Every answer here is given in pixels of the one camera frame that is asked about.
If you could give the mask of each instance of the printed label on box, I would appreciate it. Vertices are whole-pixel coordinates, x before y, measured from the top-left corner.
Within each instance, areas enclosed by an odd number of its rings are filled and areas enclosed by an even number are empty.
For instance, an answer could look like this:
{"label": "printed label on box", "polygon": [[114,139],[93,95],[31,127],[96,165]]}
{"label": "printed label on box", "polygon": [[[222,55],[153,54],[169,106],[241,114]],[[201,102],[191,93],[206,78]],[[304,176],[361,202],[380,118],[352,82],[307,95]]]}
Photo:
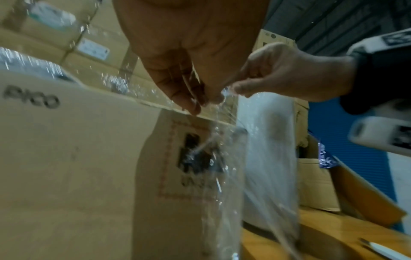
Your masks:
{"label": "printed label on box", "polygon": [[44,1],[36,3],[30,17],[56,30],[64,30],[76,22],[75,15],[60,10]]}
{"label": "printed label on box", "polygon": [[93,56],[99,60],[106,60],[110,54],[109,48],[88,39],[82,39],[77,49],[78,51]]}
{"label": "printed label on box", "polygon": [[160,180],[159,196],[166,199],[201,200],[217,194],[223,182],[224,164],[218,147],[208,147],[191,156],[193,149],[209,138],[209,130],[174,121],[171,126]]}

